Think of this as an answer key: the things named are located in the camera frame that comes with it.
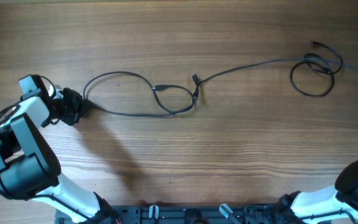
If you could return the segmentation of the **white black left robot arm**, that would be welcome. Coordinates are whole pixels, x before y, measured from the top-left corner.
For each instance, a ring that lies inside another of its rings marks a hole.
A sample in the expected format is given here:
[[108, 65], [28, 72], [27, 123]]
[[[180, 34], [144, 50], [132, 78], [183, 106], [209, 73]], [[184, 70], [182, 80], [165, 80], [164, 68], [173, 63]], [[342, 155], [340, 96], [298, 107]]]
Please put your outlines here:
[[45, 79], [40, 75], [19, 79], [20, 100], [0, 111], [0, 195], [46, 203], [73, 223], [105, 222], [113, 216], [109, 205], [62, 173], [39, 131], [59, 121], [71, 126], [93, 104], [70, 88], [45, 87]]

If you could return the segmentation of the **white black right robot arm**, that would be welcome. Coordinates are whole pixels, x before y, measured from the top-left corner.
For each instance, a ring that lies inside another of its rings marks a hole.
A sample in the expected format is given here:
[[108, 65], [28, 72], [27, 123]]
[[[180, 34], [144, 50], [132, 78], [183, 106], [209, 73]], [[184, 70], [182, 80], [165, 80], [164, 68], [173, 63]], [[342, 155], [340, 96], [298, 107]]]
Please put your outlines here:
[[282, 215], [293, 223], [321, 223], [340, 218], [358, 221], [358, 160], [349, 164], [335, 184], [314, 192], [296, 192], [283, 201]]

